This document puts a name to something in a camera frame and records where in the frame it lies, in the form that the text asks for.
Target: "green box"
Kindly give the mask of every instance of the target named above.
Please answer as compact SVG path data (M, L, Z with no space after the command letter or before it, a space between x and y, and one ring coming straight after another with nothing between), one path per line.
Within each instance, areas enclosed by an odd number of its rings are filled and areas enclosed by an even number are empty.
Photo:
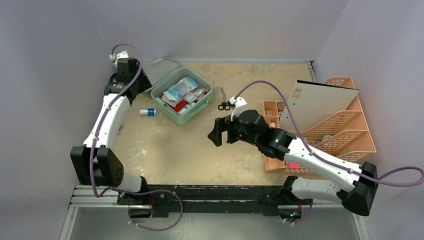
M177 61L160 58L146 67L145 73L149 80L152 78L151 81L155 82L155 79L160 78L153 85L150 95L153 98L157 109L163 112L169 119L178 125L187 123L201 110L206 108L214 96L214 87L209 81L187 67L180 67L180 63ZM158 101L156 98L160 98L163 92L168 90L170 87L185 77L192 78L200 87L209 90L209 92L204 97L202 97L202 99L198 101L190 110L179 115L172 108L167 106L168 104L162 101Z

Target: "wooden table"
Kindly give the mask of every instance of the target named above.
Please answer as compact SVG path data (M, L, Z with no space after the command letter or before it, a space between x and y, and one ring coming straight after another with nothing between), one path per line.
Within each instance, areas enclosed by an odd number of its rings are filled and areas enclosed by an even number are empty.
M207 138L214 120L231 114L218 110L219 87L228 98L255 80L266 80L283 93L291 93L296 80L311 81L306 64L182 64L199 73L214 86L208 107L184 125L176 125L162 112L140 116L140 108L154 108L150 93L137 96L123 120L114 152L125 171L144 176L149 184L186 185L281 185L286 174L264 173L264 156L245 142L215 145ZM280 101L268 85L258 83L242 95L249 109L263 114L263 101Z

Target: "container lid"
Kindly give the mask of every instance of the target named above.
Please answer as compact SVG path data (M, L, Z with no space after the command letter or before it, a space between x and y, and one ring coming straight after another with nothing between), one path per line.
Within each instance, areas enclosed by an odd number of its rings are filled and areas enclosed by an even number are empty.
M144 67L144 73L153 87L161 84L180 68L180 63L169 58L158 58Z

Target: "blue can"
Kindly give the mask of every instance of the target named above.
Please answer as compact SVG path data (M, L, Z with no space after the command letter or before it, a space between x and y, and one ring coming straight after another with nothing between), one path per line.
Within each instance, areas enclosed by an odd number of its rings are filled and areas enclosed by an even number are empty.
M155 116L156 108L140 108L140 115Z

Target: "orange plastic organizer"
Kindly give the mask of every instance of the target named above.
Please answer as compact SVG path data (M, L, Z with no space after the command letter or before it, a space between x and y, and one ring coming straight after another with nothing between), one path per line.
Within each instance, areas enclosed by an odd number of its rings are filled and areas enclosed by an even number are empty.
M354 81L350 77L332 77L325 84L354 89ZM280 127L280 115L285 104L277 101L264 101L264 118L268 125L275 123ZM339 111L309 130L303 131L302 135L307 142L321 151L352 163L359 162L365 157L376 153L373 139L368 129L367 121L362 110L358 96L344 111ZM329 139L320 140L330 135ZM265 157L266 173L290 173L290 174L313 174L314 172L305 167L292 167L286 161Z

